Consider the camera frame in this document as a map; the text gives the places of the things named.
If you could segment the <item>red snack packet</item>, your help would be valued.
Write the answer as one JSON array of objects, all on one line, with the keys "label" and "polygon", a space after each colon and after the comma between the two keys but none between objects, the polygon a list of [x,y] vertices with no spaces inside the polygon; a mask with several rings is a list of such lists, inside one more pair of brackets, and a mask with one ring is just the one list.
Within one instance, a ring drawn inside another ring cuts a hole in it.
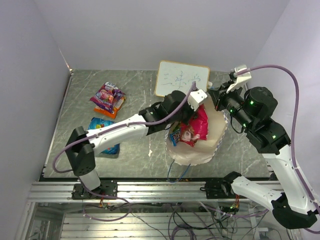
[{"label": "red snack packet", "polygon": [[180,123],[179,140],[194,147],[197,141],[207,140],[208,127],[208,116],[204,105],[201,105],[187,124],[183,122]]}]

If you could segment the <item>blue checkered paper bag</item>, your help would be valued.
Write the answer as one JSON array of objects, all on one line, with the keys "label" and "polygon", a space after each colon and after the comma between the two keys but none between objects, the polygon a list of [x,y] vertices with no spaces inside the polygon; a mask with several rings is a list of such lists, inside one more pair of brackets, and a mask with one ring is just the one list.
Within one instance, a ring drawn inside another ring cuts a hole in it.
[{"label": "blue checkered paper bag", "polygon": [[173,146],[169,134],[180,129],[180,124],[175,123],[167,130],[166,133],[166,153],[172,158],[168,168],[167,177],[173,165],[186,166],[184,172],[177,178],[181,180],[192,166],[207,164],[216,155],[223,137],[228,129],[228,119],[224,112],[216,111],[213,101],[207,98],[204,101],[205,112],[208,117],[208,134],[207,140],[198,140],[194,147],[179,141],[177,146]]}]

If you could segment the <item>orange snack packet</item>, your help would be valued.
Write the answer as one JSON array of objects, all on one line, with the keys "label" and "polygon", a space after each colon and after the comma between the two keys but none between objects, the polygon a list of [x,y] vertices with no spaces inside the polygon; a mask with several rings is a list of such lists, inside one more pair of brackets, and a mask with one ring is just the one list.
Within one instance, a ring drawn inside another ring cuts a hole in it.
[{"label": "orange snack packet", "polygon": [[107,116],[109,118],[115,119],[117,116],[118,111],[122,108],[126,98],[122,97],[120,100],[117,101],[117,103],[114,105],[112,112],[109,112],[107,110],[104,110],[98,106],[96,106],[93,111],[99,114],[102,114],[104,116]]}]

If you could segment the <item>purple snack packet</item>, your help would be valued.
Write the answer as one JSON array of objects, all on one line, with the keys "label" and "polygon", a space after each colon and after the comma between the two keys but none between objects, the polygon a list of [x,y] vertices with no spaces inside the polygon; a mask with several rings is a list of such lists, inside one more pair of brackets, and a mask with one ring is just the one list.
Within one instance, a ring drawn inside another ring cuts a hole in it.
[{"label": "purple snack packet", "polygon": [[89,100],[103,110],[111,113],[113,111],[114,105],[122,97],[126,97],[126,94],[121,91],[115,84],[107,81]]}]

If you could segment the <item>blue candy packet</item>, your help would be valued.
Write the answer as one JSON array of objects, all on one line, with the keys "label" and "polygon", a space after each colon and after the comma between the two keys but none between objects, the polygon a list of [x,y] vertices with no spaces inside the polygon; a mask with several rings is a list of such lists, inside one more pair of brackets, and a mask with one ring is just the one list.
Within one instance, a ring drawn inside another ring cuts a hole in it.
[{"label": "blue candy packet", "polygon": [[[104,120],[102,118],[93,117],[88,125],[88,130],[95,130],[113,125],[115,122],[111,120]],[[98,156],[103,158],[118,158],[120,153],[120,144],[113,145],[102,151]]]}]

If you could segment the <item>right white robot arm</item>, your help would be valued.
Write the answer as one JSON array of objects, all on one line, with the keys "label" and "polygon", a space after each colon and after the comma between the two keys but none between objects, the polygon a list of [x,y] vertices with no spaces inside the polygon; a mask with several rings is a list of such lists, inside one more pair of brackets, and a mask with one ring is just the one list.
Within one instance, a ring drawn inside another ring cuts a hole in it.
[{"label": "right white robot arm", "polygon": [[244,96],[241,89],[227,91],[227,88],[223,84],[207,91],[215,110],[228,111],[230,119],[241,125],[241,131],[271,167],[283,190],[264,187],[233,171],[223,178],[221,194],[226,198],[243,196],[262,205],[287,229],[310,228],[320,212],[300,179],[302,174],[294,166],[290,137],[271,118],[277,100],[266,87],[251,88]]}]

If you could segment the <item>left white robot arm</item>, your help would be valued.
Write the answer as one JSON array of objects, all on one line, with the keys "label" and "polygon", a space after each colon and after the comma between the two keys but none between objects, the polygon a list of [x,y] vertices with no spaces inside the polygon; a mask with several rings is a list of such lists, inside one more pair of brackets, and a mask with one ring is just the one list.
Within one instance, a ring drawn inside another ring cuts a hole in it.
[{"label": "left white robot arm", "polygon": [[163,101],[118,123],[89,130],[84,130],[81,126],[75,128],[64,151],[73,174],[84,186],[85,194],[96,199],[102,193],[101,180],[96,171],[96,157],[99,154],[122,142],[164,131],[176,122],[186,123],[195,115],[206,96],[203,91],[198,90],[187,94],[174,90]]}]

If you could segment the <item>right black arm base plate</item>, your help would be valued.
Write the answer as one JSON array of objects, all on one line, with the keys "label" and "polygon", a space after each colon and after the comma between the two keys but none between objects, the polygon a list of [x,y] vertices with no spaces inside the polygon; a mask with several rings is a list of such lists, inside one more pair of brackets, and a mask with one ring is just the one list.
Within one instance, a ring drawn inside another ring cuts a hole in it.
[{"label": "right black arm base plate", "polygon": [[228,183],[206,182],[199,188],[204,192],[207,199],[235,199],[236,194]]}]

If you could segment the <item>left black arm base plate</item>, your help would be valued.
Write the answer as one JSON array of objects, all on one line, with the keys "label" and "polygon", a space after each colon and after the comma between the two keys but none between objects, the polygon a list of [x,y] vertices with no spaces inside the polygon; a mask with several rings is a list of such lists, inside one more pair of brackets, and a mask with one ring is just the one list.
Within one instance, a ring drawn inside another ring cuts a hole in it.
[{"label": "left black arm base plate", "polygon": [[[113,180],[101,180],[100,187],[92,190],[92,192],[99,195],[116,196],[118,192],[118,184]],[[82,183],[77,183],[73,186],[71,193],[72,200],[93,200],[98,199],[99,196],[88,192]]]}]

